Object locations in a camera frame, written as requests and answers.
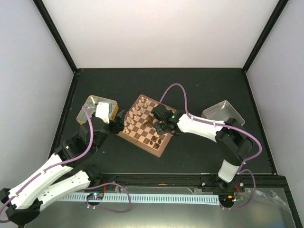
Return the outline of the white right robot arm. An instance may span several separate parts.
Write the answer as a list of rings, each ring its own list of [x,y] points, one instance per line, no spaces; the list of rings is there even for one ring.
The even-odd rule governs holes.
[[[234,129],[242,128],[236,119],[212,122],[181,110],[173,112],[163,104],[153,108],[152,115],[156,118],[154,126],[158,135],[191,133],[217,143],[222,148],[223,162],[218,171],[216,186],[220,191],[228,191],[233,186],[233,178],[253,147],[248,136]]]

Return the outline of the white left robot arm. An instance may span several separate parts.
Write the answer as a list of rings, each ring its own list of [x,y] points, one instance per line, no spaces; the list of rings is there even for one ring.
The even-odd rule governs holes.
[[[79,130],[63,141],[29,178],[14,188],[1,189],[0,200],[3,206],[0,210],[6,213],[6,222],[23,226],[34,220],[54,201],[69,193],[98,189],[102,184],[101,173],[92,164],[69,178],[62,181],[58,179],[95,154],[110,133],[123,131],[125,115],[126,111],[123,110],[108,123],[97,116],[88,117]]]

